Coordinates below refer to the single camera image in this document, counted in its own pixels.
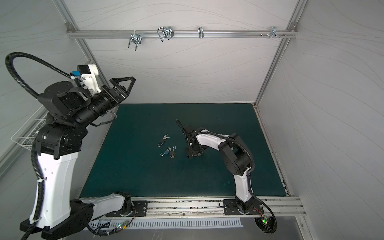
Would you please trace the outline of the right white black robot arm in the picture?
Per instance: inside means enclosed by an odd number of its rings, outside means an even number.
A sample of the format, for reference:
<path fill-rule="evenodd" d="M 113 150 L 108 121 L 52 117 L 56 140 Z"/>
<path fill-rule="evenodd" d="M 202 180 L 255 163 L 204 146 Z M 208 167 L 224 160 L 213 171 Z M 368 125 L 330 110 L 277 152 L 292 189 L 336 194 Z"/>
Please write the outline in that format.
<path fill-rule="evenodd" d="M 201 156 L 207 148 L 220 152 L 226 168 L 234 176 L 236 185 L 236 205 L 241 214 L 248 214 L 256 200 L 251 184 L 251 172 L 255 161 L 241 137 L 234 133 L 221 135 L 200 128 L 184 127 L 179 120 L 177 125 L 185 137 L 188 158 Z"/>

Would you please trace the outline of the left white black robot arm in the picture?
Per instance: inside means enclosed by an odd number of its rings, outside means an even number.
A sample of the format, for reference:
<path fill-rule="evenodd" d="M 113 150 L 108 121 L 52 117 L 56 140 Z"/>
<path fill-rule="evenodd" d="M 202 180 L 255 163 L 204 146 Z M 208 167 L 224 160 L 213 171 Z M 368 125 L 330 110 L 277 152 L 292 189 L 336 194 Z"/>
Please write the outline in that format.
<path fill-rule="evenodd" d="M 37 193 L 33 212 L 20 224 L 23 239 L 41 233 L 45 240 L 58 240 L 80 232 L 103 215 L 132 213 L 134 207 L 127 193 L 90 199 L 70 197 L 75 163 L 88 126 L 130 95 L 132 88 L 122 86 L 123 81 L 111 79 L 112 88 L 102 86 L 95 94 L 62 81 L 38 95 L 38 101 L 48 110 L 48 119 L 31 150 Z"/>

